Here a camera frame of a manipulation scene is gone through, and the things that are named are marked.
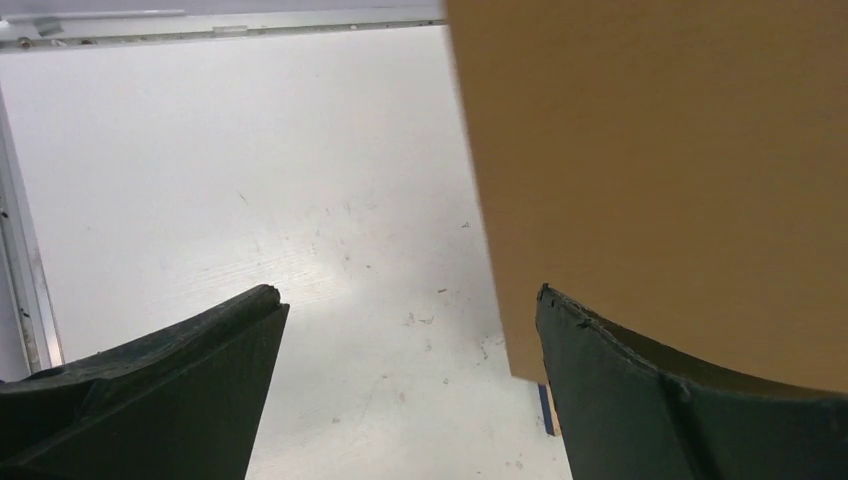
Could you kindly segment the brown backing board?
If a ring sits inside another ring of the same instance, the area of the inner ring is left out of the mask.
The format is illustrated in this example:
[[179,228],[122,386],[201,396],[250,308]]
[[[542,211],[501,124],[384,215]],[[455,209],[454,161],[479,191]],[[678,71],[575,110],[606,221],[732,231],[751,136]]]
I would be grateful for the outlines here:
[[843,1],[449,1],[511,373],[548,284],[708,362],[847,388]]

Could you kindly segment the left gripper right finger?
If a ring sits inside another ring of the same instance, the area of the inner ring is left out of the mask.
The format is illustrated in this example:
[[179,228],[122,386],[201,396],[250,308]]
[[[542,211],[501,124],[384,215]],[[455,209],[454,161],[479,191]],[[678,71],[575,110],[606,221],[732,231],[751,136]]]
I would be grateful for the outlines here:
[[543,286],[536,327],[576,479],[843,479],[847,398],[700,360]]

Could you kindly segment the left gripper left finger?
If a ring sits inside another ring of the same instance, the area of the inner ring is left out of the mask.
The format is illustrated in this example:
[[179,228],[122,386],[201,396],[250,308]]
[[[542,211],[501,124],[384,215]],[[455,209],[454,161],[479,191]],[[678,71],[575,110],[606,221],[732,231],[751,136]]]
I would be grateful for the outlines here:
[[5,479],[242,479],[289,307],[255,286],[1,386]]

